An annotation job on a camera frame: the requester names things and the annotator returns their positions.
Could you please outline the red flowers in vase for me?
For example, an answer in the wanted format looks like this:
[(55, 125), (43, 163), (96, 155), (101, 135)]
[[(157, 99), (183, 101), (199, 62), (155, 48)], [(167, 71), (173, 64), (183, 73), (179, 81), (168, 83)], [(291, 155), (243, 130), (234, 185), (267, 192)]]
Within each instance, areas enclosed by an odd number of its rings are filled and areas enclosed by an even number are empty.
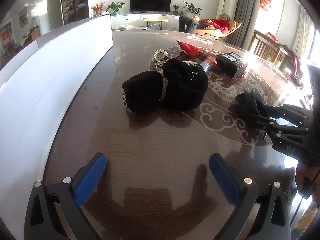
[(93, 5), (91, 7), (92, 12), (93, 12), (93, 16), (100, 16), (102, 11), (103, 11), (103, 7), (104, 7), (105, 2), (100, 2), (100, 3), (96, 3), (95, 5)]

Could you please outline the black flat television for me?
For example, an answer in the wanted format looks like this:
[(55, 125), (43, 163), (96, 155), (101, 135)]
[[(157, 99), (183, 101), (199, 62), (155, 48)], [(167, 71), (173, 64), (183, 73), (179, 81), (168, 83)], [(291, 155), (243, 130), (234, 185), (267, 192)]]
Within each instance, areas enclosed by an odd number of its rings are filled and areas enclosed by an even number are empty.
[(171, 0), (130, 0), (129, 11), (131, 12), (169, 12)]

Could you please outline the wooden bench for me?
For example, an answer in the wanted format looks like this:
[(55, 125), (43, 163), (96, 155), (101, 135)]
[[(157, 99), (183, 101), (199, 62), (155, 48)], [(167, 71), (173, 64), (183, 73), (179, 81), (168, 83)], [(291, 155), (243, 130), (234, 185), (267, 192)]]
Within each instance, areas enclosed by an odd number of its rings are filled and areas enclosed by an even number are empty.
[(163, 24), (169, 23), (166, 18), (143, 18), (143, 22), (146, 22), (146, 29), (150, 29), (154, 25), (158, 25), (159, 30), (163, 30)]

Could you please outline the green potted plant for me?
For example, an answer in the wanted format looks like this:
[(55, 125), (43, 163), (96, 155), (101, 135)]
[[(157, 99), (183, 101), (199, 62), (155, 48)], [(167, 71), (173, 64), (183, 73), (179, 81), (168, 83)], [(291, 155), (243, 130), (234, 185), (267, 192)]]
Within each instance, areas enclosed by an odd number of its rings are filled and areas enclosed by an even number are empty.
[(108, 5), (106, 11), (109, 12), (111, 15), (117, 15), (120, 12), (120, 9), (123, 8), (125, 5), (122, 1), (113, 1), (111, 4)]

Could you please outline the leafy floor plant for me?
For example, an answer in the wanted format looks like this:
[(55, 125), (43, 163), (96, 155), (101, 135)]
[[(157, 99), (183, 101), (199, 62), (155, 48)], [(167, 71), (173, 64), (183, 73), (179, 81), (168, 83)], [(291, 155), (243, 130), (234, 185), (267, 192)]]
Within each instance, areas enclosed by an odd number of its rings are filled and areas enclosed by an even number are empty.
[(198, 6), (195, 6), (193, 3), (188, 3), (186, 1), (183, 2), (183, 9), (185, 10), (185, 15), (189, 18), (194, 16), (199, 16), (202, 12), (202, 9)]

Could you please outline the orange lounge chair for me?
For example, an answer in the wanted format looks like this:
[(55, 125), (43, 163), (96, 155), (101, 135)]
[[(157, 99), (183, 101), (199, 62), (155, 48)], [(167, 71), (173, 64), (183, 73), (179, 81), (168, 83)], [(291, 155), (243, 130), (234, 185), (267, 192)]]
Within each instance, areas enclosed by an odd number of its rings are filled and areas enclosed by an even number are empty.
[(227, 33), (222, 33), (220, 29), (213, 29), (211, 27), (206, 27), (204, 29), (196, 29), (194, 31), (195, 34), (200, 35), (200, 36), (204, 36), (204, 37), (210, 37), (213, 39), (220, 39), (220, 38), (224, 38), (227, 37), (228, 35), (232, 34), (233, 32), (235, 32), (237, 29), (239, 29), (241, 27), (241, 23), (230, 20), (227, 22), (229, 29), (227, 31)]

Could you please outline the wooden dining chair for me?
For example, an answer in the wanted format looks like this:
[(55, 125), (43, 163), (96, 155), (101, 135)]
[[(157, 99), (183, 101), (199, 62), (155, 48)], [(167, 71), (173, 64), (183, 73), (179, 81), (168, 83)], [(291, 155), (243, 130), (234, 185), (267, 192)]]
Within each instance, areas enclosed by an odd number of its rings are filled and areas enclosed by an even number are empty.
[(283, 46), (257, 30), (254, 31), (249, 51), (274, 64), (282, 63), (286, 57)]

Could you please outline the white tv cabinet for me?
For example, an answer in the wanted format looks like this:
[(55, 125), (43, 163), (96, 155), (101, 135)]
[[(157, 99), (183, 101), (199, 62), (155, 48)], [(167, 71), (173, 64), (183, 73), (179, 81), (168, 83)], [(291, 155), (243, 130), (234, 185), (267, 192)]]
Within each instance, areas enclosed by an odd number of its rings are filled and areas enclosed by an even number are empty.
[(180, 16), (167, 14), (123, 14), (111, 16), (112, 29), (159, 29), (178, 31)]

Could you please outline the dark display cabinet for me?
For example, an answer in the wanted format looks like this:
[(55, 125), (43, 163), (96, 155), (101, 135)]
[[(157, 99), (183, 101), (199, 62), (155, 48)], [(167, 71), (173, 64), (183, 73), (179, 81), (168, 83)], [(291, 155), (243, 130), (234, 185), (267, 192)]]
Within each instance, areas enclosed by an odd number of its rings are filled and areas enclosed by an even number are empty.
[(89, 18), (88, 0), (61, 0), (63, 24)]

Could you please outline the person in red top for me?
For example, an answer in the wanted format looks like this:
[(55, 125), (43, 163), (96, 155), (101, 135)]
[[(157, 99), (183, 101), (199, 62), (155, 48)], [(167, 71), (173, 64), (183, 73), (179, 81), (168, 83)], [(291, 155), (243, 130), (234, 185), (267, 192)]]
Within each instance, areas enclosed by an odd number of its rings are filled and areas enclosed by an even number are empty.
[(221, 14), (218, 18), (214, 19), (199, 19), (198, 17), (180, 16), (178, 20), (178, 31), (184, 33), (194, 33), (196, 29), (206, 29), (211, 27), (219, 29), (221, 33), (225, 34), (229, 31), (229, 24), (231, 18), (228, 14)]

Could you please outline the red fabric pouch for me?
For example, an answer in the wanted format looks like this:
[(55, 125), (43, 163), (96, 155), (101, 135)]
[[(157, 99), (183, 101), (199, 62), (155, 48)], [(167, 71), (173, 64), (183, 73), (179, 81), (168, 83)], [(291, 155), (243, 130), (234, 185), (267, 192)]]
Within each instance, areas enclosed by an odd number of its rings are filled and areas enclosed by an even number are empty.
[(209, 54), (206, 54), (201, 48), (191, 44), (177, 41), (181, 50), (184, 51), (191, 59), (199, 59), (201, 61), (209, 61), (212, 64), (217, 64), (216, 59)]

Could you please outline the black printed box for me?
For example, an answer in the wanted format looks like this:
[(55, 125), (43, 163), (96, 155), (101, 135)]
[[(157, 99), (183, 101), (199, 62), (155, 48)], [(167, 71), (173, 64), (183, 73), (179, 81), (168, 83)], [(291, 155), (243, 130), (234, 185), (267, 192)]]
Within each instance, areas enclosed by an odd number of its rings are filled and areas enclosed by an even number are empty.
[(248, 62), (236, 53), (219, 54), (216, 61), (221, 71), (231, 79), (246, 74)]

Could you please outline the black hair claw clip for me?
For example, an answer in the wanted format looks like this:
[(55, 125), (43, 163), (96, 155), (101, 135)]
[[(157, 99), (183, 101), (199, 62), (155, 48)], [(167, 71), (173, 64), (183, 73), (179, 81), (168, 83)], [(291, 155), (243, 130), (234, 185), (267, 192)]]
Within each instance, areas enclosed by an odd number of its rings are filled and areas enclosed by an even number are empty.
[(257, 115), (260, 117), (269, 118), (269, 114), (265, 108), (264, 98), (260, 95), (258, 91), (251, 90), (250, 92), (244, 90), (243, 93), (238, 94), (235, 97), (237, 102), (237, 113), (244, 120), (248, 126), (252, 129), (255, 129), (263, 140), (265, 140), (267, 136), (267, 131), (265, 129), (259, 129), (255, 125), (255, 118), (253, 115)]

